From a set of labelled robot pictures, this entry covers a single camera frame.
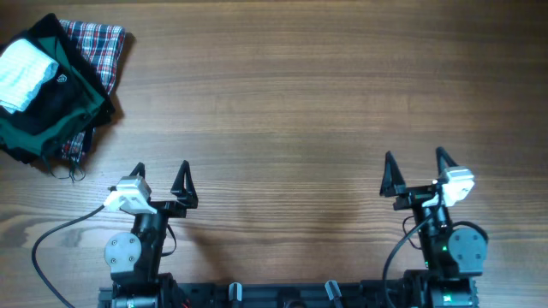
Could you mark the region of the black green folded garment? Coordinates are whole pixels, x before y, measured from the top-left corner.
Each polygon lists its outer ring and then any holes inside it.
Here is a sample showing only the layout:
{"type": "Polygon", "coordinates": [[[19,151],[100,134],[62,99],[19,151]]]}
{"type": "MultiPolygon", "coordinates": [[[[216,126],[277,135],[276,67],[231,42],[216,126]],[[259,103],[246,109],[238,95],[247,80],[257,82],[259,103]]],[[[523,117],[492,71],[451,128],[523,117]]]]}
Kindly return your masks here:
{"type": "Polygon", "coordinates": [[[116,109],[91,65],[83,58],[53,13],[15,35],[26,39],[59,63],[23,112],[10,114],[1,106],[1,149],[22,163],[50,157],[92,124],[110,122],[116,109]]]}

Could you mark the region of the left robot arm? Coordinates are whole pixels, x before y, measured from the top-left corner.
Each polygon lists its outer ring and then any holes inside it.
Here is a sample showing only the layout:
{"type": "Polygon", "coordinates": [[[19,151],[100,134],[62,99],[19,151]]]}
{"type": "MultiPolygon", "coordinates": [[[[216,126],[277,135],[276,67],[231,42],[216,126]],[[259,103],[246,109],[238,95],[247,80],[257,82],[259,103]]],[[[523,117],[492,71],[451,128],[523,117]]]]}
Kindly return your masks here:
{"type": "Polygon", "coordinates": [[[174,233],[169,219],[184,218],[188,210],[198,207],[188,161],[182,162],[170,192],[175,196],[173,200],[151,200],[144,163],[138,163],[130,175],[123,176],[110,188],[104,207],[133,216],[134,224],[130,231],[112,236],[104,248],[112,287],[99,290],[99,307],[191,305],[173,275],[159,272],[161,259],[173,253],[164,250],[166,236],[174,233]]]}

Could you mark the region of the red plaid folded garment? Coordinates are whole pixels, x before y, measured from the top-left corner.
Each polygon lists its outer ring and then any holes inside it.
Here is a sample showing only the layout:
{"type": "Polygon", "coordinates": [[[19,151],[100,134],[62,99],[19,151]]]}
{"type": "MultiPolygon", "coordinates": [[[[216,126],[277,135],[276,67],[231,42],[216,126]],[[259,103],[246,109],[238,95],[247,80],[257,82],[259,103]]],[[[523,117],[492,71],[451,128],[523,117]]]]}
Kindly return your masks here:
{"type": "MultiPolygon", "coordinates": [[[[126,30],[124,27],[84,21],[60,20],[68,38],[91,65],[106,93],[111,95],[116,85],[118,62],[122,54],[126,30]]],[[[92,124],[58,152],[63,160],[79,162],[91,150],[98,124],[92,124]]]]}

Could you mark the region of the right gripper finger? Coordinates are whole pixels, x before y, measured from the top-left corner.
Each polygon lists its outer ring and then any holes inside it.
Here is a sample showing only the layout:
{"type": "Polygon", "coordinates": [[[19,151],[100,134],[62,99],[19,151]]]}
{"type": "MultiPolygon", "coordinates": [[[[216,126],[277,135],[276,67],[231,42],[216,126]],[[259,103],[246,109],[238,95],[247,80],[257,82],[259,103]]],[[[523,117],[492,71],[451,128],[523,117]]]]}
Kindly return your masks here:
{"type": "Polygon", "coordinates": [[[449,155],[449,153],[442,147],[439,146],[436,149],[436,159],[438,173],[441,175],[447,168],[457,167],[458,164],[455,160],[449,155]]]}
{"type": "Polygon", "coordinates": [[[384,175],[381,180],[379,195],[394,197],[406,192],[406,183],[397,165],[396,159],[390,151],[385,153],[384,175]]]}

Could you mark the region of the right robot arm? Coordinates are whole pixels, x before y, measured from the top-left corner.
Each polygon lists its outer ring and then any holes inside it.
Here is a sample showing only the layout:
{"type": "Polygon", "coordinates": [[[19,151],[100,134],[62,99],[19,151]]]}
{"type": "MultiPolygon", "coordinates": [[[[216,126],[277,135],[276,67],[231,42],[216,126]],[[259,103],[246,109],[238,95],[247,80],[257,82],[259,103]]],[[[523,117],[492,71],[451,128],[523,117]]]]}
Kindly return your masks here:
{"type": "Polygon", "coordinates": [[[415,225],[405,232],[387,257],[382,293],[388,307],[477,307],[474,278],[483,275],[489,236],[470,221],[454,222],[450,208],[473,190],[473,172],[443,148],[436,149],[438,177],[424,186],[409,187],[391,152],[385,153],[379,194],[393,197],[393,209],[411,210],[415,225]],[[390,289],[388,271],[402,246],[417,235],[425,268],[408,269],[390,289]]]}

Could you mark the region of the light blue striped shorts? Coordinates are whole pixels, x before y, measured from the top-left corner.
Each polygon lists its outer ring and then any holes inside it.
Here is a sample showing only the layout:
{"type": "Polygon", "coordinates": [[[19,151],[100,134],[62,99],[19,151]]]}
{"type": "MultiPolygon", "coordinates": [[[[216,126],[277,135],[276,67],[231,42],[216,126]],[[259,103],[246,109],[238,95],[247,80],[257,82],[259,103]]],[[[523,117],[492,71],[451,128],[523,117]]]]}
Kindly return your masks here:
{"type": "Polygon", "coordinates": [[[57,61],[26,39],[9,44],[1,55],[1,106],[10,114],[25,111],[58,68],[57,61]]]}

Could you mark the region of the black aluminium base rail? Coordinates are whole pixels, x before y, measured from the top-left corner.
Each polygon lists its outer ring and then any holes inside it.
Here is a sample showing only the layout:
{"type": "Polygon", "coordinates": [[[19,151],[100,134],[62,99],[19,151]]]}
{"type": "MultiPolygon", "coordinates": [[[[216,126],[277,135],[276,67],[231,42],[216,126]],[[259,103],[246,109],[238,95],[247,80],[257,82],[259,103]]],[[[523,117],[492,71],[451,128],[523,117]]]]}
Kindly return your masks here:
{"type": "Polygon", "coordinates": [[[431,284],[413,295],[409,282],[381,281],[340,283],[340,294],[329,295],[326,283],[239,285],[233,292],[227,285],[180,283],[185,307],[386,307],[389,296],[396,307],[478,308],[477,287],[472,281],[431,284]]]}

